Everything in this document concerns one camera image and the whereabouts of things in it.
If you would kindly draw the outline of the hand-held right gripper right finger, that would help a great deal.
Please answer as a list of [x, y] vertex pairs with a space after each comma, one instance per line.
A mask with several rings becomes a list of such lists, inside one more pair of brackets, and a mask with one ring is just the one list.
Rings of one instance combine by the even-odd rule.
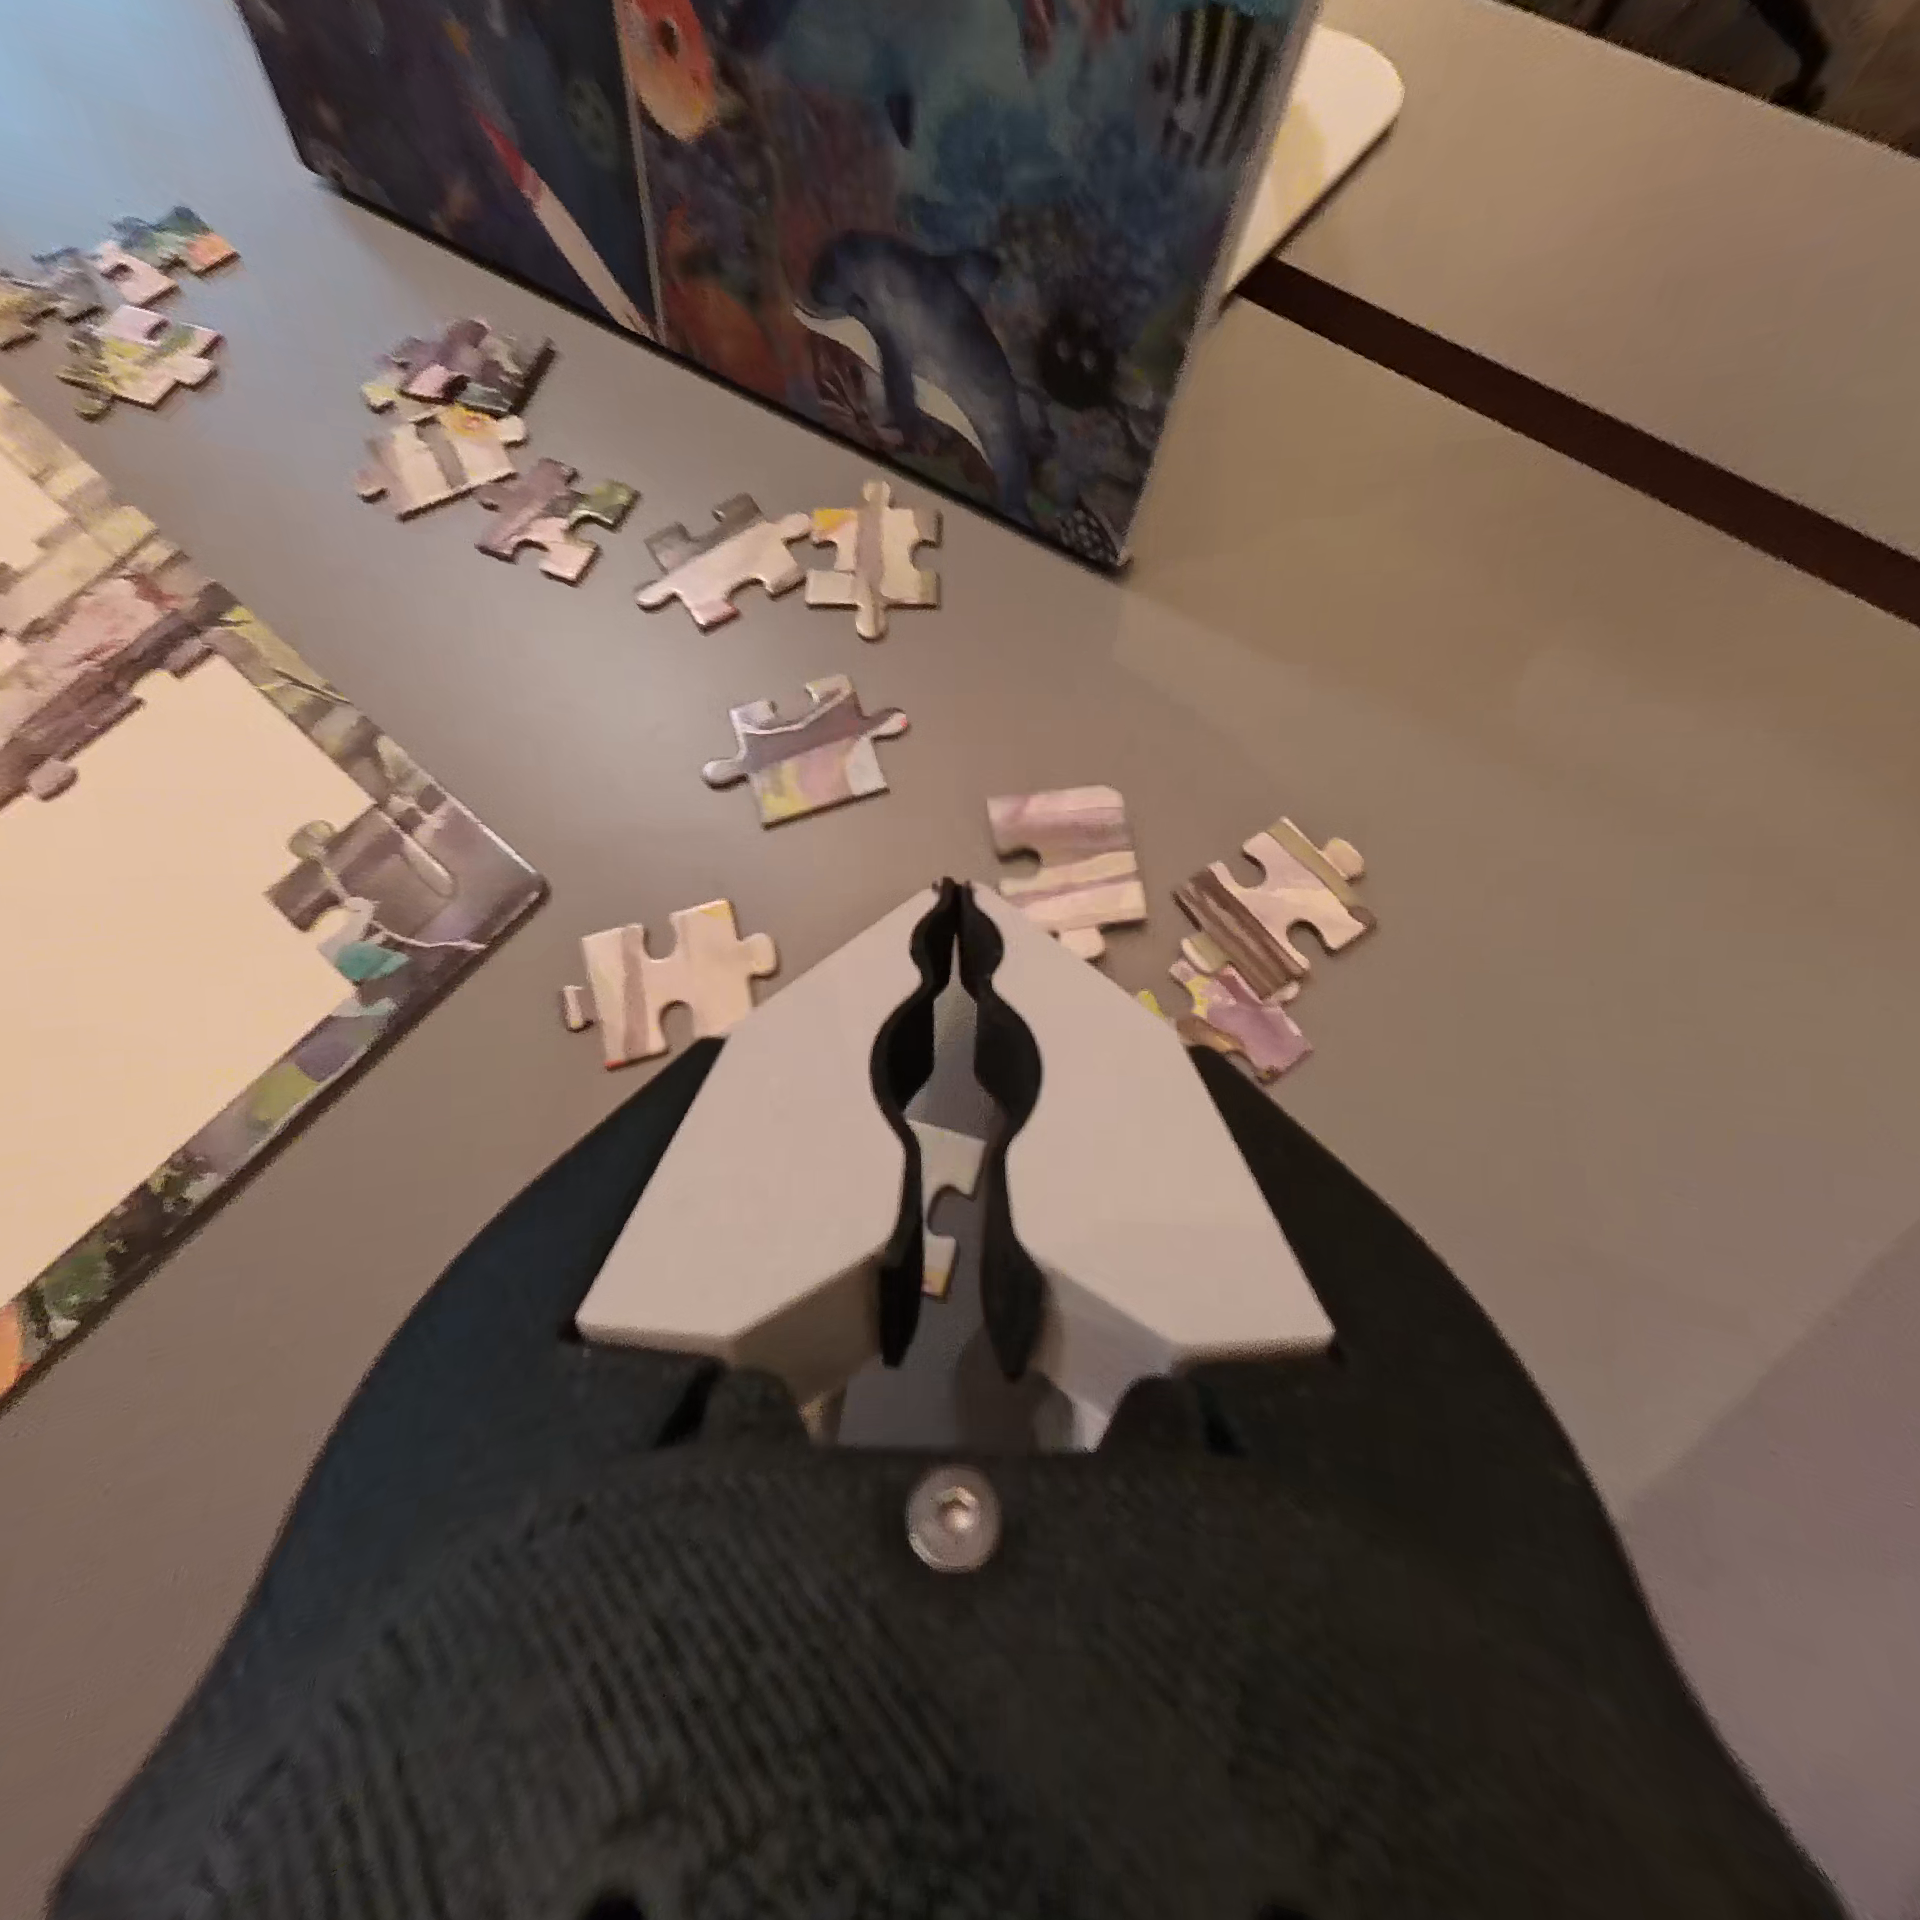
[[1015, 1370], [1069, 1421], [1113, 1421], [1139, 1378], [1329, 1349], [1269, 1194], [1199, 1055], [1127, 988], [990, 891], [959, 891], [978, 1081], [1001, 1105], [989, 1310]]

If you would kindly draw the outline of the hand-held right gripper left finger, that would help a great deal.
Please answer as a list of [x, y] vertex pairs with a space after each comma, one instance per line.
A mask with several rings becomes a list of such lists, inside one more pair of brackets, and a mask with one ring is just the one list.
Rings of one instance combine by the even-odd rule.
[[954, 885], [757, 1005], [712, 1055], [574, 1330], [708, 1357], [794, 1400], [901, 1366], [924, 1316], [924, 1151]]

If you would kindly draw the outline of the white striped puzzle piece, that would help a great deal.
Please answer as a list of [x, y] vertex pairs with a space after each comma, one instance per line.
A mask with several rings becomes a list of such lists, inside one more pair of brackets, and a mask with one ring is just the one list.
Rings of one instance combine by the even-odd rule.
[[670, 1010], [684, 1005], [697, 1040], [720, 1040], [757, 1010], [757, 983], [774, 978], [769, 933], [741, 933], [734, 900], [670, 913], [670, 946], [643, 923], [579, 940], [585, 983], [558, 988], [564, 1031], [594, 1031], [605, 1065], [638, 1065], [670, 1052]]

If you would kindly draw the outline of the jigsaw puzzle board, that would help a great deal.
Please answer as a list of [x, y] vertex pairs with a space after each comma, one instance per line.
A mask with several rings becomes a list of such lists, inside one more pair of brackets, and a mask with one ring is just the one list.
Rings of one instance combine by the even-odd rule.
[[17, 394], [0, 469], [17, 1400], [546, 881]]

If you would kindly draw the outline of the green yellow puzzle piece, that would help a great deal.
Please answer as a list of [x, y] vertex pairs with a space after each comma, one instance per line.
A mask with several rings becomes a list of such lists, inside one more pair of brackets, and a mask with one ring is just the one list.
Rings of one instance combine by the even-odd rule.
[[109, 286], [91, 253], [45, 253], [32, 264], [0, 271], [0, 351], [41, 339], [41, 325], [82, 325], [109, 302]]

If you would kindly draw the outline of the scattered loose puzzle pieces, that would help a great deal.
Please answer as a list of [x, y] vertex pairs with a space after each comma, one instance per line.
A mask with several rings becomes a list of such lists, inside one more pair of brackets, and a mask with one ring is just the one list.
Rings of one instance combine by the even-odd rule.
[[[496, 528], [482, 540], [488, 556], [518, 560], [525, 547], [540, 547], [546, 578], [574, 587], [598, 556], [598, 547], [579, 540], [579, 529], [614, 529], [638, 492], [614, 483], [579, 492], [574, 470], [553, 463], [521, 470], [512, 445], [525, 444], [525, 422], [490, 412], [490, 401], [470, 410], [464, 396], [464, 372], [453, 372], [445, 394], [445, 401], [406, 396], [412, 412], [369, 444], [369, 470], [361, 476], [364, 498], [385, 499], [395, 492], [401, 512], [475, 498], [488, 512], [496, 512]], [[684, 599], [704, 622], [712, 622], [735, 612], [720, 591], [774, 591], [774, 573], [761, 560], [782, 560], [784, 540], [820, 540], [838, 547], [838, 556], [830, 568], [808, 573], [808, 606], [859, 606], [859, 636], [884, 638], [884, 622], [871, 631], [871, 606], [859, 596], [838, 596], [871, 587], [879, 591], [873, 568], [854, 568], [854, 534], [859, 567], [871, 567], [873, 547], [863, 521], [884, 521], [887, 529], [887, 606], [938, 606], [933, 568], [907, 567], [901, 573], [912, 547], [938, 540], [938, 514], [906, 512], [887, 499], [887, 487], [871, 483], [859, 512], [768, 521], [757, 514], [750, 498], [729, 499], [719, 512], [720, 540], [708, 540], [691, 560], [659, 560], [670, 587], [649, 587], [643, 609]], [[815, 676], [808, 681], [808, 701], [793, 715], [774, 701], [734, 706], [735, 752], [708, 763], [704, 783], [712, 790], [750, 787], [757, 814], [769, 832], [887, 790], [873, 742], [906, 730], [907, 715], [901, 706], [871, 713], [850, 676]], [[1113, 787], [990, 799], [989, 814], [997, 850], [1043, 862], [1032, 881], [1008, 885], [1008, 900], [1021, 900], [1068, 951], [1095, 961], [1105, 951], [1110, 923], [1145, 923], [1139, 862]], [[1192, 900], [1188, 913], [1205, 933], [1188, 940], [1183, 961], [1172, 961], [1172, 978], [1192, 1003], [1192, 1016], [1181, 1026], [1199, 1031], [1205, 1040], [1218, 1038], [1230, 1052], [1257, 1059], [1263, 1081], [1273, 1081], [1295, 1055], [1308, 1055], [1308, 1038], [1283, 1016], [1283, 1003], [1291, 1003], [1295, 983], [1308, 978], [1308, 959], [1283, 933], [1295, 923], [1315, 930], [1315, 940], [1334, 951], [1376, 930], [1376, 918], [1354, 903], [1354, 881], [1364, 863], [1348, 841], [1308, 847], [1291, 826], [1273, 826], [1246, 841], [1246, 862], [1269, 868], [1252, 891], [1230, 881], [1225, 863], [1183, 885], [1183, 900]]]

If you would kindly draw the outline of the illustrated puzzle box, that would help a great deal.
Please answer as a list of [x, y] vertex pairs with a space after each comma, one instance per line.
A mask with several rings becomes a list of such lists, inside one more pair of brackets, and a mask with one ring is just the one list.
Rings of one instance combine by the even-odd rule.
[[245, 0], [299, 164], [1127, 568], [1319, 6]]

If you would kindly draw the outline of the white stand base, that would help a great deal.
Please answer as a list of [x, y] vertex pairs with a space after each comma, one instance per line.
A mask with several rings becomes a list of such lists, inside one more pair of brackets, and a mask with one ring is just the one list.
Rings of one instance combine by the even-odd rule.
[[1308, 37], [1275, 137], [1252, 179], [1237, 253], [1225, 281], [1232, 302], [1246, 277], [1289, 244], [1308, 217], [1383, 145], [1404, 114], [1399, 67], [1360, 37], [1315, 26]]

